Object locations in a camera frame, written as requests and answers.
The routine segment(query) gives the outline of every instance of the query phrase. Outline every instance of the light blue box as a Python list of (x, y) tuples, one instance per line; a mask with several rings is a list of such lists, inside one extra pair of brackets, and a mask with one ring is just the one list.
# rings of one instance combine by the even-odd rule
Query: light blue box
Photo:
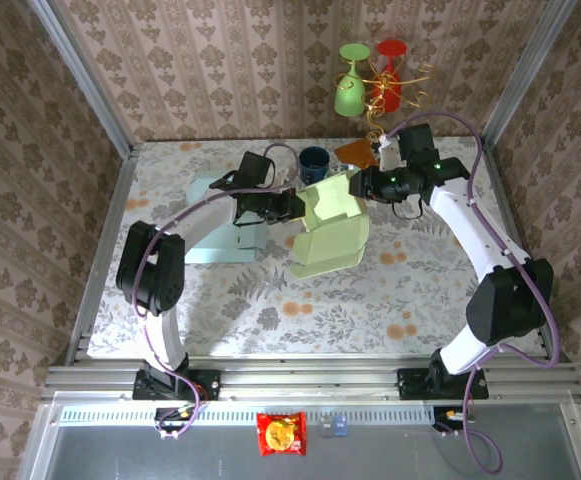
[[(199, 172), (186, 192), (188, 203), (199, 200), (212, 182), (223, 177), (228, 170)], [(260, 220), (257, 214), (246, 212), (240, 223)], [(254, 262), (257, 250), (266, 247), (267, 225), (235, 227), (224, 225), (218, 228), (186, 254), (186, 263), (249, 263)]]

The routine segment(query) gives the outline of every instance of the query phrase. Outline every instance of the mug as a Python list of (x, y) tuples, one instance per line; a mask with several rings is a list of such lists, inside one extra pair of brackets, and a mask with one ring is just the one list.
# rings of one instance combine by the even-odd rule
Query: mug
[(321, 147), (308, 147), (299, 154), (299, 176), (304, 185), (323, 180), (328, 173), (330, 155)]

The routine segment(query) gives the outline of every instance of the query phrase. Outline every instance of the floral tablecloth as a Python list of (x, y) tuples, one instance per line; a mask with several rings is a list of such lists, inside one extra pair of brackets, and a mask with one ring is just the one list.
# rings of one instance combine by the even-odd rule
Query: floral tablecloth
[[(288, 140), (300, 150), (319, 145), (331, 153), (349, 139)], [(246, 150), (262, 153), (268, 140), (159, 142), (143, 145), (117, 238), (88, 354), (97, 358), (139, 357), (138, 322), (114, 285), (130, 225), (162, 224), (186, 205), (195, 173), (236, 168)], [(474, 140), (438, 138), (441, 157), (456, 156), (469, 169)], [(274, 149), (280, 175), (293, 168), (292, 155)], [(475, 182), (486, 208), (500, 213), (483, 165)], [(362, 262), (311, 279), (290, 273), (291, 248), (301, 222), (268, 228), (267, 248), (250, 264), (186, 266), (178, 305), (182, 341), (191, 354), (393, 353), (430, 354), (465, 324), (465, 308), (476, 288), (472, 266), (445, 223), (429, 208), (422, 218), (399, 220), (390, 207), (368, 204), (370, 239)], [(412, 216), (410, 204), (401, 213)], [(516, 341), (540, 352), (531, 333)]]

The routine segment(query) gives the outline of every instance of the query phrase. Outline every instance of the snack bag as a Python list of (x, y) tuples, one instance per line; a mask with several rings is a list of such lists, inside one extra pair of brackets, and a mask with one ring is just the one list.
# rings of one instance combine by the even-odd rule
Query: snack bag
[(257, 436), (261, 455), (273, 453), (306, 454), (306, 414), (257, 414)]

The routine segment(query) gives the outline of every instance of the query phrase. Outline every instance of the gold wire decoration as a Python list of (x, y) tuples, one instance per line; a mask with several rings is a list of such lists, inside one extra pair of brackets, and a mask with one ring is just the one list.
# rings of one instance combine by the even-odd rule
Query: gold wire decoration
[[(403, 65), (404, 60), (405, 60), (405, 55), (402, 55), (399, 57), (398, 63), (396, 65), (396, 67), (394, 68), (394, 72), (397, 72), (401, 68), (401, 65)], [(381, 137), (381, 135), (385, 134), (385, 131), (384, 131), (383, 127), (381, 126), (381, 124), (379, 124), (376, 121), (377, 117), (380, 117), (381, 115), (383, 115), (385, 113), (386, 99), (385, 99), (384, 92), (386, 90), (392, 90), (392, 93), (394, 95), (396, 95), (401, 100), (408, 103), (409, 105), (412, 105), (415, 108), (425, 107), (430, 103), (430, 95), (425, 90), (423, 90), (423, 89), (416, 90), (413, 94), (414, 98), (412, 98), (412, 97), (408, 98), (403, 94), (398, 94), (393, 89), (398, 85), (414, 85), (416, 83), (420, 83), (420, 82), (423, 82), (426, 80), (432, 80), (433, 78), (435, 78), (439, 74), (439, 70), (434, 65), (430, 65), (429, 63), (423, 63), (423, 64), (419, 65), (419, 68), (417, 69), (417, 71), (419, 73), (421, 73), (423, 76), (412, 79), (412, 80), (400, 81), (400, 80), (397, 80), (397, 77), (395, 77), (394, 75), (392, 75), (388, 72), (381, 72), (381, 73), (377, 72), (377, 70), (374, 66), (374, 63), (369, 58), (366, 59), (366, 61), (368, 62), (368, 64), (370, 65), (370, 68), (372, 69), (372, 74), (374, 75), (373, 80), (366, 80), (364, 78), (361, 78), (361, 77), (358, 77), (355, 75), (350, 75), (349, 73), (341, 73), (341, 74), (336, 76), (336, 78), (334, 80), (334, 84), (340, 90), (348, 90), (348, 89), (352, 88), (352, 86), (353, 86), (352, 81), (348, 82), (349, 85), (346, 85), (345, 84), (346, 82), (342, 82), (344, 77), (349, 76), (349, 77), (354, 78), (355, 80), (359, 80), (360, 82), (363, 82), (364, 84), (370, 84), (373, 86), (373, 88), (371, 88), (370, 91), (366, 92), (363, 95), (363, 103), (366, 107), (366, 121), (368, 122), (368, 124), (370, 126), (374, 127), (374, 130), (370, 131), (366, 135), (366, 138), (368, 139), (368, 141), (370, 143), (374, 143), (374, 142), (379, 141), (379, 137)], [(349, 64), (356, 63), (356, 62), (352, 62), (349, 60), (346, 60), (346, 62)], [(375, 89), (379, 89), (379, 95), (372, 98), (372, 95), (373, 95)]]

